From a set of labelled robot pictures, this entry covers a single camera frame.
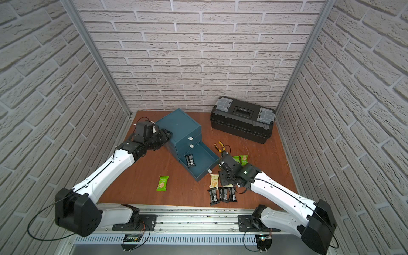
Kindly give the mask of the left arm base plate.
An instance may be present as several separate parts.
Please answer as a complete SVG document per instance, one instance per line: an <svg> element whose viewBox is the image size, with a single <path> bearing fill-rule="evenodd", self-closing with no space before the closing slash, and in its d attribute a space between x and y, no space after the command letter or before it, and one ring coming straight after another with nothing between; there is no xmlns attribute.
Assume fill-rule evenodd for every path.
<svg viewBox="0 0 408 255"><path fill-rule="evenodd" d="M157 221L157 215L139 215L133 217L126 224L115 224L112 231L141 231L146 228L146 231L154 231Z"/></svg>

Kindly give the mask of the teal drawer cabinet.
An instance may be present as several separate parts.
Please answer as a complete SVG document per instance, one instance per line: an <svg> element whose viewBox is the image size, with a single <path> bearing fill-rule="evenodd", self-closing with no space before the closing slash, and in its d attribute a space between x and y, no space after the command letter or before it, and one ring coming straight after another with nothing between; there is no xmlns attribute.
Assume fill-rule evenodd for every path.
<svg viewBox="0 0 408 255"><path fill-rule="evenodd" d="M180 108L158 120L156 124L160 129L172 132L172 138L165 147L176 159L183 157L202 141L201 125Z"/></svg>

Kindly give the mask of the yellow cookie packet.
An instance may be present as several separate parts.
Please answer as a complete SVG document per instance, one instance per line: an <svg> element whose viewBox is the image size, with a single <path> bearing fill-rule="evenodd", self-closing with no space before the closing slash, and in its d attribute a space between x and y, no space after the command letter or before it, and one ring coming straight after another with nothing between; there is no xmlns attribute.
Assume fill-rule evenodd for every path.
<svg viewBox="0 0 408 255"><path fill-rule="evenodd" d="M219 175L218 174L211 174L210 175L211 180L210 180L210 189L217 189L218 188L218 183L219 183Z"/></svg>

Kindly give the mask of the black cookie packet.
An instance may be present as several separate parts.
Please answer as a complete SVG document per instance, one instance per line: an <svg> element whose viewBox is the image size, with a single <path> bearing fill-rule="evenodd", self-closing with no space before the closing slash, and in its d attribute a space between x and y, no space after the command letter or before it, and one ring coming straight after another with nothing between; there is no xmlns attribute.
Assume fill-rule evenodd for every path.
<svg viewBox="0 0 408 255"><path fill-rule="evenodd" d="M185 155L185 159L186 159L186 163L187 163L188 168L196 166L196 163L194 161L194 158L193 158L192 154Z"/></svg>
<svg viewBox="0 0 408 255"><path fill-rule="evenodd" d="M219 190L219 195L220 195L220 201L224 203L228 203L229 202L229 199L228 199L229 188L219 187L218 190Z"/></svg>
<svg viewBox="0 0 408 255"><path fill-rule="evenodd" d="M211 206L220 203L220 200L218 199L218 196L217 196L217 188L210 188L207 191L210 195L210 205Z"/></svg>
<svg viewBox="0 0 408 255"><path fill-rule="evenodd" d="M229 192L229 198L228 201L231 203L236 203L237 201L237 197L236 197L236 190L233 187L229 187L228 188L228 192Z"/></svg>

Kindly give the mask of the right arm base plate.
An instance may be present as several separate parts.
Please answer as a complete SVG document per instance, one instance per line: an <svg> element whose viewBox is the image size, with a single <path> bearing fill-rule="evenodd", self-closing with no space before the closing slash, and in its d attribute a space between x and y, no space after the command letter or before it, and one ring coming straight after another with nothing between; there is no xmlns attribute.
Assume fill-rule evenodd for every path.
<svg viewBox="0 0 408 255"><path fill-rule="evenodd" d="M260 220L254 220L251 215L238 216L239 231L280 232L278 228L267 228Z"/></svg>

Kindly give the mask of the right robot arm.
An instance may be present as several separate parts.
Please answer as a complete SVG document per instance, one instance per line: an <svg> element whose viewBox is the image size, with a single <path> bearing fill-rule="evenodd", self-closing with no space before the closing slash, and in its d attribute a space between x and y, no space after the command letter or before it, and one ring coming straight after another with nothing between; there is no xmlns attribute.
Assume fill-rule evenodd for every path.
<svg viewBox="0 0 408 255"><path fill-rule="evenodd" d="M254 224L275 228L299 237L314 252L325 255L336 238L337 228L331 206L324 200L315 202L280 185L259 168L242 166L223 152L219 164L234 187L257 193L284 210L280 213L267 206L258 206L253 213Z"/></svg>

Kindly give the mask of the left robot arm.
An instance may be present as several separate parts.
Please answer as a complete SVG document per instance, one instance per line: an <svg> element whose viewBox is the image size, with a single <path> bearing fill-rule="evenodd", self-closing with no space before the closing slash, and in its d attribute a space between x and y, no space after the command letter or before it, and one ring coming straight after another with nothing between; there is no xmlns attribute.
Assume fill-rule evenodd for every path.
<svg viewBox="0 0 408 255"><path fill-rule="evenodd" d="M148 151L156 151L173 134L151 121L138 122L131 135L117 146L112 156L72 189L61 189L55 196L55 224L74 234L87 237L95 230L117 225L138 226L139 210L129 205L100 209L97 203L106 189Z"/></svg>

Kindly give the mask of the green cookie packet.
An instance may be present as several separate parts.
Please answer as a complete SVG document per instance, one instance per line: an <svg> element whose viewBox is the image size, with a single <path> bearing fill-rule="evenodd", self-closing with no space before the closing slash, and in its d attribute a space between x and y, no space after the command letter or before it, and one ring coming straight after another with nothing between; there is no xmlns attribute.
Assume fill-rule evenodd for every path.
<svg viewBox="0 0 408 255"><path fill-rule="evenodd" d="M161 176L156 191L166 191L169 176Z"/></svg>
<svg viewBox="0 0 408 255"><path fill-rule="evenodd" d="M248 155L240 155L240 162L242 166L248 164L249 156Z"/></svg>
<svg viewBox="0 0 408 255"><path fill-rule="evenodd" d="M240 158L240 156L233 156L233 159L234 159L236 162L241 163L241 158Z"/></svg>

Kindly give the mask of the teal bottom drawer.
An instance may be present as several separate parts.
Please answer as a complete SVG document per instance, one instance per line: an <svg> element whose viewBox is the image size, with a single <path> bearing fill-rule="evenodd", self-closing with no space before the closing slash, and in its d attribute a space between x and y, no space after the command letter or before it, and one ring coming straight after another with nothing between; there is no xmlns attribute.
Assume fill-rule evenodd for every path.
<svg viewBox="0 0 408 255"><path fill-rule="evenodd" d="M209 170L212 171L220 162L220 157L215 154L202 141L196 144L193 148L189 148L186 152L178 152L178 160L180 164L199 182ZM192 155L195 166L188 166L186 157Z"/></svg>

